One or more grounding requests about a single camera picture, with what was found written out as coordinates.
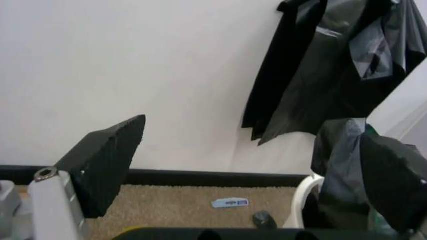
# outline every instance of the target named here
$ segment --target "black small object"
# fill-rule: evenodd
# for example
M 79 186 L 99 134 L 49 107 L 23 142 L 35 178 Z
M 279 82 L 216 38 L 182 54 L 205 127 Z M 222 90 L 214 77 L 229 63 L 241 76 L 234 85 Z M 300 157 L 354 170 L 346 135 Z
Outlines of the black small object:
M 146 116 L 139 115 L 86 135 L 55 167 L 68 172 L 86 218 L 107 213 L 125 181 Z
M 268 211 L 259 211 L 252 216 L 253 223 L 258 229 L 277 229 L 275 219 Z
M 213 230 L 204 230 L 197 240 L 221 240 L 221 236 Z

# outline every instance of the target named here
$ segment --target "black plastic bag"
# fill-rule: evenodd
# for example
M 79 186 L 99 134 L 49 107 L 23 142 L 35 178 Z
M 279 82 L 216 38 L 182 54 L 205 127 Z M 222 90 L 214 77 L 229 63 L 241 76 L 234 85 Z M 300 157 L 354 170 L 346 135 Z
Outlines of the black plastic bag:
M 325 12 L 327 0 L 308 0 L 301 6 L 282 2 L 283 13 L 256 77 L 243 115 L 243 128 L 253 128 L 252 140 L 263 136 L 283 92 L 298 69 Z
M 368 229 L 373 208 L 406 234 L 427 214 L 427 160 L 414 146 L 379 136 L 363 118 L 325 122 L 311 169 L 325 177 L 318 208 L 334 228 Z
M 427 28 L 415 3 L 394 2 L 328 1 L 259 144 L 317 134 L 326 120 L 366 118 L 425 59 Z

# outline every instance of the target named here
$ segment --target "white plastic chair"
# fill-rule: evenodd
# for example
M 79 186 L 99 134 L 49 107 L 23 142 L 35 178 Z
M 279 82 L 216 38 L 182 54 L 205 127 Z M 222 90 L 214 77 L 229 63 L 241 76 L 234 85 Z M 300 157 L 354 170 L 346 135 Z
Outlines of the white plastic chair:
M 303 229 L 303 208 L 312 189 L 323 184 L 324 177 L 313 173 L 298 186 L 290 206 L 290 215 L 283 225 L 284 229 Z

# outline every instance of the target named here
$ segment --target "black foam block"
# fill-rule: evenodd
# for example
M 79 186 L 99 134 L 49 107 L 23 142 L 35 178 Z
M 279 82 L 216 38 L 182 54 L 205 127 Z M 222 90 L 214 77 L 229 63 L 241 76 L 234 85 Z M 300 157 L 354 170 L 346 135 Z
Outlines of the black foam block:
M 56 163 L 58 170 L 71 175 L 86 218 L 104 216 L 113 203 L 142 141 L 145 124 L 145 115 L 139 115 L 91 132 Z

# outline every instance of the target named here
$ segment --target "black surface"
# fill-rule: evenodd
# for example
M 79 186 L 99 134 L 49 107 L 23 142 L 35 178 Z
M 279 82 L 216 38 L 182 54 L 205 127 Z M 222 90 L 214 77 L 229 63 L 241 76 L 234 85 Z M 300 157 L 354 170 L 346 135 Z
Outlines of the black surface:
M 68 172 L 86 218 L 107 213 L 140 145 L 146 116 L 139 115 L 86 135 L 55 167 Z
M 388 224 L 403 234 L 427 213 L 427 161 L 398 140 L 364 133 L 360 140 L 366 194 Z
M 307 176 L 233 172 L 167 171 L 133 169 L 126 184 L 194 187 L 297 187 Z
M 390 240 L 397 239 L 368 231 L 301 229 L 197 229 L 139 228 L 113 240 Z
M 16 185 L 28 185 L 34 174 L 45 166 L 0 165 L 0 179 Z M 232 172 L 197 172 L 130 169 L 124 184 L 195 187 L 297 187 L 307 176 Z

